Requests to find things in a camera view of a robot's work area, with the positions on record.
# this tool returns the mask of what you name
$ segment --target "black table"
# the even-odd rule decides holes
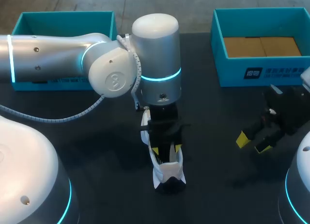
[[[255,141],[240,150],[235,140],[263,109],[265,88],[221,88],[209,38],[181,35],[179,109],[192,126],[184,131],[187,188],[180,194],[154,191],[148,148],[140,140],[142,113],[129,94],[63,124],[1,113],[53,143],[77,191],[80,224],[279,223],[279,189],[310,125],[265,154],[255,154]],[[1,104],[43,118],[68,117],[98,98],[94,92],[14,92],[9,84],[0,89]]]

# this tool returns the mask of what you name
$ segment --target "blue box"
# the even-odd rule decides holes
[[[102,33],[115,40],[117,29],[113,12],[24,12],[12,35],[80,36]],[[15,82],[16,91],[92,90],[85,77],[64,78],[43,83]]]
[[[302,56],[229,58],[224,37],[293,37]],[[310,16],[305,8],[215,9],[211,46],[222,87],[300,85],[310,66]]]

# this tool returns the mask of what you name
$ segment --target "cardboard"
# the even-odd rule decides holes
[[[266,57],[259,37],[224,37],[230,58]]]
[[[293,37],[261,37],[267,57],[301,56]]]
[[[301,56],[293,37],[224,37],[228,57]]]

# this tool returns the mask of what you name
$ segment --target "white sneaker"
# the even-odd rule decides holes
[[[148,125],[151,119],[150,111],[146,110],[142,116],[141,126]],[[170,162],[161,163],[157,160],[151,148],[148,131],[141,131],[141,139],[148,145],[153,163],[153,183],[156,190],[162,192],[178,192],[184,189],[186,181],[183,173],[183,155],[180,147],[175,151],[174,143],[170,146]]]

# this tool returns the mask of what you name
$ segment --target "cable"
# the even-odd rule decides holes
[[[8,113],[13,114],[15,116],[26,118],[26,119],[29,119],[29,120],[32,120],[32,121],[44,122],[44,123],[63,123],[63,122],[67,122],[67,121],[72,121],[72,120],[78,119],[81,116],[86,115],[91,110],[93,110],[95,107],[97,107],[98,104],[100,104],[103,99],[104,99],[104,97],[101,96],[93,105],[91,105],[88,109],[84,110],[83,112],[80,112],[77,115],[70,116],[70,117],[67,117],[67,118],[62,118],[62,119],[45,119],[45,118],[30,116],[30,115],[27,115],[27,114],[15,111],[13,109],[9,109],[9,108],[7,108],[7,107],[5,107],[3,105],[0,105],[0,110],[3,110],[5,112],[8,112]]]
[[[121,36],[117,35],[116,39],[126,48],[126,50],[128,52],[131,51],[131,49],[128,48],[126,41]],[[141,62],[140,62],[140,59],[139,59],[137,53],[134,51],[132,51],[132,53],[133,53],[133,57],[136,61],[136,65],[137,65],[137,78],[136,78],[135,84],[134,84],[130,94],[131,94],[132,98],[134,99],[136,110],[140,110],[140,102],[139,102],[139,99],[136,95],[136,91],[137,91],[137,89],[140,85],[140,82],[141,82],[141,75],[142,75]]]

